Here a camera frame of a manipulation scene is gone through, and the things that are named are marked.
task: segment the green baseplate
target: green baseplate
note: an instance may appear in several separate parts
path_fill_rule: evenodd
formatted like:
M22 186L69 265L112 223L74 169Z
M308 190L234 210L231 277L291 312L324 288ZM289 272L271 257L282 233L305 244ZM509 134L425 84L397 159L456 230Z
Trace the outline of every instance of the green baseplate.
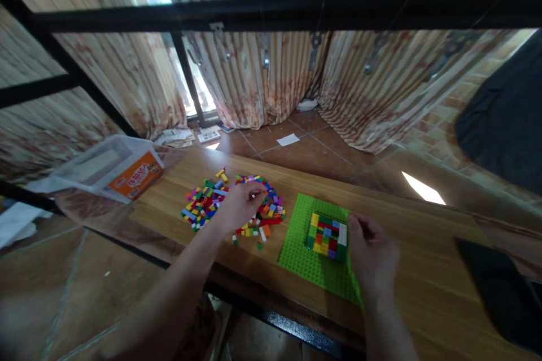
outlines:
M299 193L278 263L313 284L363 307L360 287L352 272L349 254L346 256L346 261L341 263L305 247L311 215L314 212L327 214L348 224L349 211L347 209Z

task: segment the black cloth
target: black cloth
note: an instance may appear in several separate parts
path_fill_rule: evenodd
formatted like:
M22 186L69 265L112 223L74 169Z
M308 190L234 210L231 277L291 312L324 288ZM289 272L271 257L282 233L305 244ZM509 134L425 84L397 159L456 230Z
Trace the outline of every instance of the black cloth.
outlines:
M480 86L455 130L476 164L542 195L542 30Z

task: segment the clear plastic box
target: clear plastic box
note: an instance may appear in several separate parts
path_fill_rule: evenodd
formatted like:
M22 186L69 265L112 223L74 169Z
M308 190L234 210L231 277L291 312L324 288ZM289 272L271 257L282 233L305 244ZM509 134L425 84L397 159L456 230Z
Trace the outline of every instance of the clear plastic box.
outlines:
M158 158L152 141L116 134L55 169L51 176L58 178L67 187L74 187L128 204L132 202L132 199L108 185L147 152L152 154L163 169L164 164Z

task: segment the plastic storage box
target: plastic storage box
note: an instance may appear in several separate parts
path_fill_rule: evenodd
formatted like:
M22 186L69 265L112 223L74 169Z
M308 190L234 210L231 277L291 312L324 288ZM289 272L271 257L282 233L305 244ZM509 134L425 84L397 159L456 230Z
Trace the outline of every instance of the plastic storage box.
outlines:
M51 176L67 187L128 204L163 168L152 141L116 134L57 168Z

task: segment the hand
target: hand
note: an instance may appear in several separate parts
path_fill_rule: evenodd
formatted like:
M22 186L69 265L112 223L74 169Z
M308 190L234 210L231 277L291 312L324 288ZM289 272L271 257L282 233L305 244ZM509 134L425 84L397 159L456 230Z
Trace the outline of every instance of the hand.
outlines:
M266 191L265 185L256 181L232 186L211 222L224 235L233 234L256 214Z
M399 247L372 218L359 213L348 216L350 262L362 296L374 300L393 295L399 264Z

